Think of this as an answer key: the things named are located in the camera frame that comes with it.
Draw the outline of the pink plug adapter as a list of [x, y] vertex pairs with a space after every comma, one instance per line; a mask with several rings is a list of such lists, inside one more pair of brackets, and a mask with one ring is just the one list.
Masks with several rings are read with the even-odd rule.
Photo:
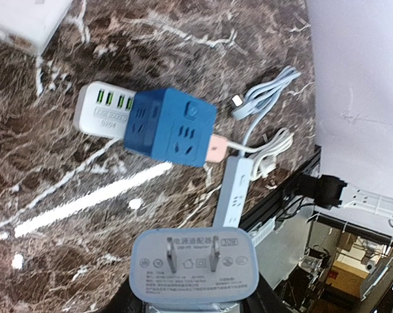
[[212, 134], [206, 154], [206, 162], [220, 163], [226, 156], [228, 140], [220, 135]]

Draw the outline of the blue cube socket adapter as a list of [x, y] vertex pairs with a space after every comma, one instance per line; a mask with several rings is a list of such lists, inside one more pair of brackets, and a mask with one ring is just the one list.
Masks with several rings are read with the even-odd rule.
[[123, 147], [161, 162], [202, 167], [217, 108], [174, 88], [135, 94]]

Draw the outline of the white universal power strip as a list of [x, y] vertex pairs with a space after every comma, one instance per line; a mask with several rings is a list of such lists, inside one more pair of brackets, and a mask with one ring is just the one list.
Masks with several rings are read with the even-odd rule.
[[100, 81], [84, 85], [78, 95], [74, 126], [84, 134], [122, 139], [135, 94]]

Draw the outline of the light blue plug adapter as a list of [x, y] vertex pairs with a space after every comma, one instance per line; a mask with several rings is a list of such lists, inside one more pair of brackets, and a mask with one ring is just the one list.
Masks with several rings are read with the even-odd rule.
[[131, 251], [129, 285], [146, 303], [229, 303], [250, 296], [258, 282], [255, 247], [240, 228], [148, 230]]

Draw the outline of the white cube socket adapter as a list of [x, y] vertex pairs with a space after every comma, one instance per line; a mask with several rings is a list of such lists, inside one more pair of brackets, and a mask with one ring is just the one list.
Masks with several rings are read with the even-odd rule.
[[71, 0], [0, 0], [0, 41], [42, 55], [71, 5]]

